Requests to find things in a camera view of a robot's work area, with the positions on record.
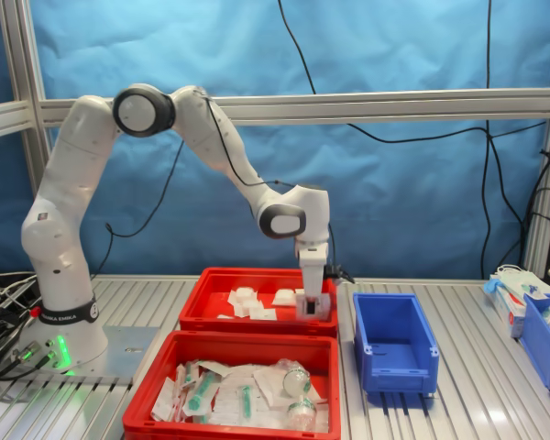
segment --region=blue plastic box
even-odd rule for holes
[[[542,312],[550,306],[550,295],[547,296],[547,300],[538,301],[524,296],[526,307],[521,340],[533,367],[550,390],[550,327],[542,317]]]
[[[366,392],[436,391],[440,355],[414,294],[355,293],[355,352]]]

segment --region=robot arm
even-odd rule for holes
[[[205,164],[232,181],[266,236],[294,237],[305,290],[298,316],[329,313],[329,297],[322,294],[330,217],[327,192],[300,185],[285,194],[273,191],[248,162],[232,121],[204,89],[183,87],[166,95],[135,84],[115,98],[112,109],[97,96],[76,101],[22,227],[22,245],[37,273],[42,306],[40,323],[23,332],[20,344],[42,341],[51,347],[65,335],[59,351],[53,344],[59,360],[53,369],[69,367],[64,365],[67,352],[79,365],[99,356],[107,345],[102,327],[94,322],[98,310],[80,225],[116,138],[122,132],[145,138],[167,129],[175,130]]]
[[[232,121],[200,87],[183,87],[165,95],[149,85],[135,84],[116,97],[113,114],[122,131],[132,136],[175,130],[202,162],[222,172],[245,196],[263,234],[295,237],[305,290],[298,316],[328,314],[329,304],[321,302],[330,220],[326,191],[301,185],[285,194],[273,191],[248,162]]]

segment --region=green light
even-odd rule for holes
[[[61,363],[58,365],[58,369],[66,369],[72,364],[72,358],[67,350],[65,338],[59,335],[57,336],[57,342],[59,343],[59,350],[61,352]]]

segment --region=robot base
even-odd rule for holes
[[[129,383],[140,372],[141,364],[159,332],[158,327],[102,327],[108,348],[96,359],[73,367],[67,376],[101,378],[100,383]]]
[[[36,374],[29,375],[29,378],[37,378],[45,373],[59,373],[52,380],[76,376],[101,378],[104,382],[121,380],[130,383],[138,374],[158,331],[158,327],[102,327],[85,321],[56,326],[35,320],[23,330],[17,352],[33,341],[39,342],[40,350],[24,365],[25,368],[35,365],[50,351],[56,354],[50,363]],[[22,372],[22,368],[17,368],[15,373],[18,372]]]

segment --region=slatted metal surface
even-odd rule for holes
[[[99,277],[94,290],[108,325],[160,327],[153,353],[170,331],[195,277]],[[354,357],[352,292],[417,294],[440,347],[438,391],[367,396]],[[550,392],[522,347],[504,334],[474,281],[361,280],[338,295],[342,438],[353,440],[550,440]],[[140,383],[146,368],[137,377]],[[118,439],[135,388],[19,380],[0,385],[0,439]]]

